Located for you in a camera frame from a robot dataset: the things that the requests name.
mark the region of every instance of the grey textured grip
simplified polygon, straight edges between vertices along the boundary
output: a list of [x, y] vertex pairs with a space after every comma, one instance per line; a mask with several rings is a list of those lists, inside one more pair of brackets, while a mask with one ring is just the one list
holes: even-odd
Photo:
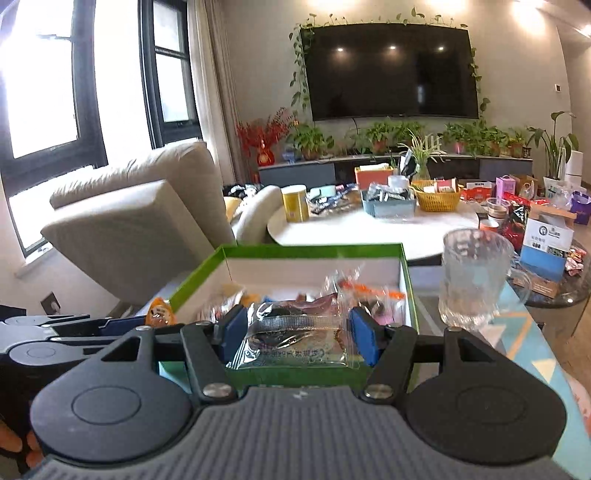
[[[145, 434], [157, 428], [146, 426]], [[550, 459], [509, 467], [467, 465], [420, 440], [392, 407], [349, 387], [251, 388], [206, 408], [168, 451], [136, 465], [91, 471], [48, 459], [35, 480], [567, 480]]]

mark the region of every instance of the blue storage bin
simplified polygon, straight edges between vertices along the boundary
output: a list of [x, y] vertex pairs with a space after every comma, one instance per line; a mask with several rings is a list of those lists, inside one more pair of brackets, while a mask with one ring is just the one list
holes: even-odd
[[368, 191], [361, 191], [361, 201], [365, 213], [374, 218], [413, 218], [417, 207], [416, 200], [389, 200], [380, 202], [379, 200], [368, 200]]

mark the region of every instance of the wall outlet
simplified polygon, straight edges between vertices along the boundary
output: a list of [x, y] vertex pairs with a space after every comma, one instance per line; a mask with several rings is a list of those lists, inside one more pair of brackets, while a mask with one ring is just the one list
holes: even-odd
[[41, 301], [41, 306], [48, 315], [57, 315], [61, 310], [61, 305], [53, 292]]

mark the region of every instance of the red decorative branch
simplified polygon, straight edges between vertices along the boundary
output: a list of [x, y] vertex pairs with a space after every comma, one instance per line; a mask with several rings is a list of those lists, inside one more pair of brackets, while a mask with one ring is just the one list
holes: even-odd
[[236, 133], [240, 138], [242, 150], [250, 156], [251, 148], [271, 148], [279, 140], [284, 138], [293, 126], [294, 115], [287, 115], [287, 109], [281, 107], [275, 115], [267, 119], [267, 123], [261, 121], [236, 124]]

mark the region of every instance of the grey wall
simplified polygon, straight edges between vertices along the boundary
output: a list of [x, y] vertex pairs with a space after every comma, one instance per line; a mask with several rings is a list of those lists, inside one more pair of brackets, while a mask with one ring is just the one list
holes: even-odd
[[[550, 126], [550, 114], [570, 110], [569, 86], [560, 39], [554, 21], [512, 0], [222, 0], [228, 28], [232, 74], [236, 83], [238, 114], [243, 121], [266, 118], [289, 106], [294, 53], [288, 35], [309, 13], [323, 24], [329, 13], [352, 21], [410, 17], [413, 5], [432, 17], [454, 16], [469, 26], [476, 61], [483, 76], [483, 94], [492, 103], [486, 113], [501, 127]], [[562, 93], [554, 91], [554, 84]], [[445, 119], [426, 119], [440, 131]], [[360, 120], [359, 125], [371, 122]], [[350, 120], [319, 122], [342, 136]], [[570, 132], [564, 118], [560, 130]], [[536, 164], [535, 171], [543, 164]]]

